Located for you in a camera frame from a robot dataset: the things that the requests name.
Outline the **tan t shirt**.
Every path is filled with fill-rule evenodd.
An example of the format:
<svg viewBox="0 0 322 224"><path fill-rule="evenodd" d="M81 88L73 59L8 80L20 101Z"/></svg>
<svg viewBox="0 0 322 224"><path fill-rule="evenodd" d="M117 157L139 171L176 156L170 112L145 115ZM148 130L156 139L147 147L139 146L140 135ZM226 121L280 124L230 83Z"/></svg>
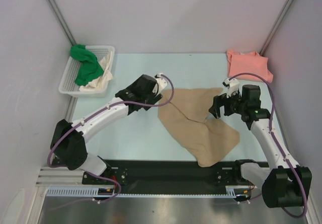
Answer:
<svg viewBox="0 0 322 224"><path fill-rule="evenodd" d="M239 143L240 134L220 119L209 118L213 98L222 88L165 90L158 118L168 133L197 160L210 167Z"/></svg>

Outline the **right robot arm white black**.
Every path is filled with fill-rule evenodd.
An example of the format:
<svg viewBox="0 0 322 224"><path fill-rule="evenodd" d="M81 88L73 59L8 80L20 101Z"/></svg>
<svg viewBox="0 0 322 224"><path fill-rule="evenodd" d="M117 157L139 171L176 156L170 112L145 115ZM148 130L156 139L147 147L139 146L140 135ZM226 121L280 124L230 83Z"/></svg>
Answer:
<svg viewBox="0 0 322 224"><path fill-rule="evenodd" d="M239 114L259 142L269 165L269 170L264 170L253 160L237 161L232 179L237 184L250 181L259 187L269 208L306 207L311 171L300 166L283 141L278 139L271 113L261 107L260 87L244 85L240 88L237 80L225 80L223 85L228 91L213 98L209 113L219 119L223 107L225 116Z"/></svg>

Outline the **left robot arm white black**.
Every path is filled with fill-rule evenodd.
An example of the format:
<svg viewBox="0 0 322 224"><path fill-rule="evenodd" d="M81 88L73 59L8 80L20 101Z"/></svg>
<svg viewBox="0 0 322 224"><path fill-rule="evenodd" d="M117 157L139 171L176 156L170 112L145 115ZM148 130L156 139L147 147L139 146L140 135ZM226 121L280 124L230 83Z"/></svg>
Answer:
<svg viewBox="0 0 322 224"><path fill-rule="evenodd" d="M99 183L107 183L111 171L99 156L89 154L86 144L111 123L144 108L148 110L161 98L167 80L159 73L154 77L141 75L132 84L120 90L104 106L74 122L61 120L57 123L50 146L50 155L55 155L60 166L92 173Z"/></svg>

